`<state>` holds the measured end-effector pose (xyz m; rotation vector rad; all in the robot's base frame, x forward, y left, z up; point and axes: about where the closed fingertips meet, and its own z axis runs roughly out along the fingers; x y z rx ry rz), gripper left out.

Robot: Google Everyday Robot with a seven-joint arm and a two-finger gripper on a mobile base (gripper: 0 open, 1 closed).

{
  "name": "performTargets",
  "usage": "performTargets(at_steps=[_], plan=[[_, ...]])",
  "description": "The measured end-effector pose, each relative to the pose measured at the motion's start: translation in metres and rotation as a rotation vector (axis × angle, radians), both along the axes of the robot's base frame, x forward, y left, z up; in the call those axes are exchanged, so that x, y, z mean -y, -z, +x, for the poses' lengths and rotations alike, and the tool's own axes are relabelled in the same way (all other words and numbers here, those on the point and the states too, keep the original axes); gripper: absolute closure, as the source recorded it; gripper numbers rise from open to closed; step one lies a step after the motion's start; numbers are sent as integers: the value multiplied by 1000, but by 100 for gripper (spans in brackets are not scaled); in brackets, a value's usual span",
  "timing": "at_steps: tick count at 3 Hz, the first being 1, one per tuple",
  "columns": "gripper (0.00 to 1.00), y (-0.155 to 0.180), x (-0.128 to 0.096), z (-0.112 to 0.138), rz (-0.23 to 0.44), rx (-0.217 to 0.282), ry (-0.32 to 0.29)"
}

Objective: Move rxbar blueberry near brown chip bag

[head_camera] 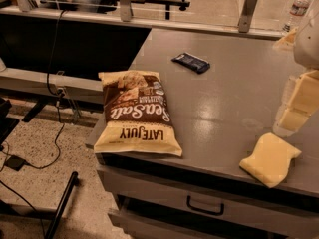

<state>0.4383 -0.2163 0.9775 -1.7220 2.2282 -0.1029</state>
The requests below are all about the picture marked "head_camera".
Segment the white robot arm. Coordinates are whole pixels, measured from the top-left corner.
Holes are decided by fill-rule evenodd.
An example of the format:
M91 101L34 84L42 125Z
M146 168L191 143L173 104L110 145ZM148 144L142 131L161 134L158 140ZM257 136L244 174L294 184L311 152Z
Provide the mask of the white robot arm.
M290 76L285 85L273 126L280 137L296 133L319 109L319 11L311 9L281 43L288 40L294 41L295 62L306 71L297 78Z

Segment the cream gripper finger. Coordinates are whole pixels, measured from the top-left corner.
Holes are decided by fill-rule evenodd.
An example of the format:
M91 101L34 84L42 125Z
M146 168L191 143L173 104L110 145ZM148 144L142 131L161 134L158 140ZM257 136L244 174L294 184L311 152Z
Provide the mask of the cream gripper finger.
M290 76L275 117L273 132L288 137L304 126L319 110L319 71L307 70L299 77Z
M273 49L277 51L292 51L296 32L297 29L293 28L289 32L285 33L278 41L274 43Z

